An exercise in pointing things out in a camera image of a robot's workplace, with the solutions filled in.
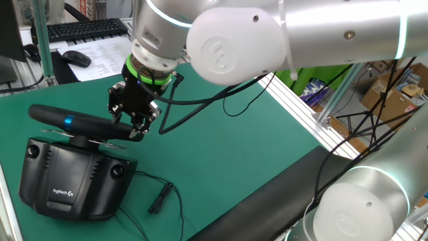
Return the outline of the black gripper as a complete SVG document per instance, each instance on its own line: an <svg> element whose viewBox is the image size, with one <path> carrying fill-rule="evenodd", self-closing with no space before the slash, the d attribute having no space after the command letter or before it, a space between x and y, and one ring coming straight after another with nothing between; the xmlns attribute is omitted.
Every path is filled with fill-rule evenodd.
<svg viewBox="0 0 428 241"><path fill-rule="evenodd" d="M122 68L122 75L125 82L118 82L108 89L108 112L112 115L113 124L120 122L123 110L131 114L132 130L129 137L133 139L149 132L151 123L160 116L161 109L126 66Z"/></svg>

